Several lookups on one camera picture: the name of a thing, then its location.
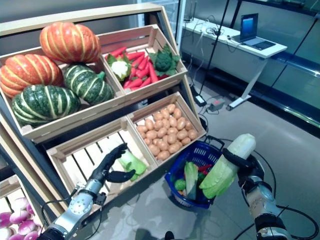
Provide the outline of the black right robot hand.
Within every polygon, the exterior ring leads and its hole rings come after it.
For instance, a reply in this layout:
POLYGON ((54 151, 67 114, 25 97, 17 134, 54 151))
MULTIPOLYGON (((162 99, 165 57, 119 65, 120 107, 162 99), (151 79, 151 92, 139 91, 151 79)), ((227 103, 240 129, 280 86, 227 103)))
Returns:
POLYGON ((222 155, 226 160, 237 167, 238 184, 242 187, 246 181, 262 182, 264 180, 265 171, 259 161, 250 154, 247 159, 231 153, 227 148, 222 150, 222 155))

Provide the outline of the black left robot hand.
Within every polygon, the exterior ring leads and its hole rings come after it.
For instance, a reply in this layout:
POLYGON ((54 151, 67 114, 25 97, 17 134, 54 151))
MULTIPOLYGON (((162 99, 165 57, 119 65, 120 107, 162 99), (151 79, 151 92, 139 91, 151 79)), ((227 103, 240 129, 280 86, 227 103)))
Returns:
POLYGON ((105 181, 111 183, 124 183, 130 180, 136 173, 133 169, 129 172, 124 171, 111 171, 109 172, 112 165, 117 159, 119 159, 128 149, 127 143, 122 143, 115 147, 110 153, 108 153, 98 165, 96 169, 93 170, 90 181, 98 181, 100 184, 104 184, 105 181))

